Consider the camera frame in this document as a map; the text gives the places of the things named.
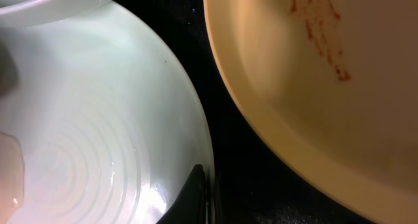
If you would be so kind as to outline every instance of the dish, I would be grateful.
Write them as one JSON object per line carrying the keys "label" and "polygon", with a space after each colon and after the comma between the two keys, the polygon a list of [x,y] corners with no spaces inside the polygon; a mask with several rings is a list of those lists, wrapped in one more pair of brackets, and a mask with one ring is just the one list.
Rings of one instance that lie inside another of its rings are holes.
{"label": "dish", "polygon": [[15,79],[3,86],[0,131],[25,162],[24,205],[9,223],[155,223],[195,164],[213,181],[199,98],[129,11],[109,3],[2,28],[0,44],[3,76]]}
{"label": "dish", "polygon": [[414,223],[416,3],[204,4],[222,78],[270,149],[357,213],[378,223]]}

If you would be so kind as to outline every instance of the speckled black surface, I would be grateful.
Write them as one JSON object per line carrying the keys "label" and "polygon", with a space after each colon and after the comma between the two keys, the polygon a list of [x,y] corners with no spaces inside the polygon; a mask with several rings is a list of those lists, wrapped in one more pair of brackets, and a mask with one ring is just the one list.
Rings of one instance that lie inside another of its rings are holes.
{"label": "speckled black surface", "polygon": [[226,223],[369,223],[322,194],[259,139],[217,71],[203,0],[116,0],[146,22],[187,71],[208,120]]}

